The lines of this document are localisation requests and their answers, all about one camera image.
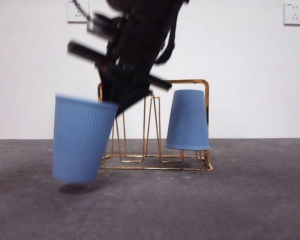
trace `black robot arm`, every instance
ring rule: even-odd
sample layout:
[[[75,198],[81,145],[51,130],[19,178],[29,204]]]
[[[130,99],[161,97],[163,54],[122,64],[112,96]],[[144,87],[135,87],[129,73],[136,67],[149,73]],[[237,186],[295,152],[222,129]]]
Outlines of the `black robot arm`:
[[[174,49],[177,17],[187,0],[107,0],[122,16],[87,16],[87,30],[108,40],[106,55],[70,42],[68,52],[91,60],[99,71],[102,100],[119,105],[117,115],[145,96],[150,85],[165,90],[170,83],[150,75],[154,64],[165,63]],[[165,40],[170,32],[165,51]]]

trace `cup rim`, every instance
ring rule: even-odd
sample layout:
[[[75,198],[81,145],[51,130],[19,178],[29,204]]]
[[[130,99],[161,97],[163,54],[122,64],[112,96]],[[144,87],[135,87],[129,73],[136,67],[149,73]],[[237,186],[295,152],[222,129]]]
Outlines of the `cup rim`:
[[[67,100],[67,101],[76,101],[76,102],[80,102],[83,104],[91,104],[91,105],[95,105],[95,106],[101,106],[101,107],[110,107],[110,108],[114,108],[117,109],[119,107],[118,104],[114,103],[114,102],[110,102],[110,101],[94,101],[94,100],[90,100],[90,99],[84,99],[81,97],[76,97],[76,96],[68,96],[68,95],[64,95],[64,94],[56,94],[55,95],[55,99],[63,99],[63,100]]]

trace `floor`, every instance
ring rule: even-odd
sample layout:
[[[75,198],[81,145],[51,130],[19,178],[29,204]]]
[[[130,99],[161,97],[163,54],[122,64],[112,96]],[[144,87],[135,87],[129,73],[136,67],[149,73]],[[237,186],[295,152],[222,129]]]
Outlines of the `floor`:
[[[214,171],[72,186],[52,177],[51,140],[0,140],[0,240],[300,240],[300,139],[210,145]]]

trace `wall outlet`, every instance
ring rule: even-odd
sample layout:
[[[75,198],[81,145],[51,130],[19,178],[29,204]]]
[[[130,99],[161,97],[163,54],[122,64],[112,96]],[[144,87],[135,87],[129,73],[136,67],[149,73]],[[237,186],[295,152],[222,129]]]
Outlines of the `wall outlet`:
[[[77,0],[79,6],[89,13],[89,1],[88,0]],[[76,4],[73,0],[67,0],[66,2],[66,17],[68,23],[86,23],[87,18],[77,9]]]
[[[300,2],[284,4],[284,25],[300,25]]]

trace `blue plastic cup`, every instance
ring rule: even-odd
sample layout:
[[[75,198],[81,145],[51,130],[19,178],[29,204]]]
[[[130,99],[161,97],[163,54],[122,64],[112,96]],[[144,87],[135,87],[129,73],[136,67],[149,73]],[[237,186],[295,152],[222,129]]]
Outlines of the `blue plastic cup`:
[[[53,176],[67,184],[94,181],[118,105],[55,97]]]
[[[205,93],[184,89],[174,92],[166,147],[179,150],[208,150]]]

